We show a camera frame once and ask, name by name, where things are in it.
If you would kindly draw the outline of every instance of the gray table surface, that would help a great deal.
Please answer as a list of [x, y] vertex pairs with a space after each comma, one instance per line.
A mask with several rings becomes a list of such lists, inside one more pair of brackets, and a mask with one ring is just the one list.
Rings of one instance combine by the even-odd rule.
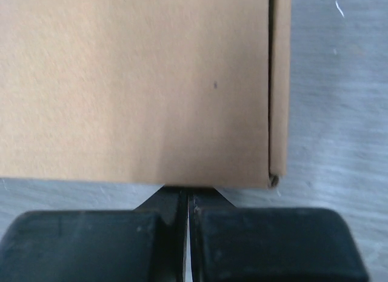
[[[344, 17], [335, 0], [293, 0], [287, 176], [278, 190], [222, 193], [337, 210], [373, 280], [388, 281], [388, 0], [338, 5]], [[131, 209], [159, 187], [0, 179], [0, 236], [26, 210]]]

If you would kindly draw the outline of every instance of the cardboard flap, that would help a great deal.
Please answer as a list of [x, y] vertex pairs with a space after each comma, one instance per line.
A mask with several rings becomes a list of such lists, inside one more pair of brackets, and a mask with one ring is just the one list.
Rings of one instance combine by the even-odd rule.
[[289, 123], [290, 29], [292, 0], [273, 0], [270, 87], [270, 173], [286, 174]]

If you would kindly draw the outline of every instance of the cardboard box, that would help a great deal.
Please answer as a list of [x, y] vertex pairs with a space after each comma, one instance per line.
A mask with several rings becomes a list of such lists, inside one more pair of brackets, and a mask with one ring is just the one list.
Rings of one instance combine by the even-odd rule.
[[0, 175], [267, 187], [285, 174], [291, 0], [0, 6]]

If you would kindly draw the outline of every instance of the gray surface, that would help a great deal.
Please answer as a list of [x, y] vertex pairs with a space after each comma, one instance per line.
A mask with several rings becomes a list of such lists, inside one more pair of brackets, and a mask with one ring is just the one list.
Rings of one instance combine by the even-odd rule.
[[[288, 175], [278, 190], [223, 190], [240, 206], [323, 206], [388, 280], [388, 0], [293, 0]], [[31, 209], [133, 208], [156, 187], [0, 182], [0, 235]]]

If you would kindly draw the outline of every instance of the brown cardboard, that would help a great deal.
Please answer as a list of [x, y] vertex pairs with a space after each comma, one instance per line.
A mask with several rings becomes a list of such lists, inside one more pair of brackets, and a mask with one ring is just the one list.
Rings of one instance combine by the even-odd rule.
[[286, 1], [272, 90], [269, 0], [0, 0], [0, 175], [267, 187], [285, 166]]
[[273, 0], [270, 86], [270, 173], [286, 174], [289, 121], [291, 0]]

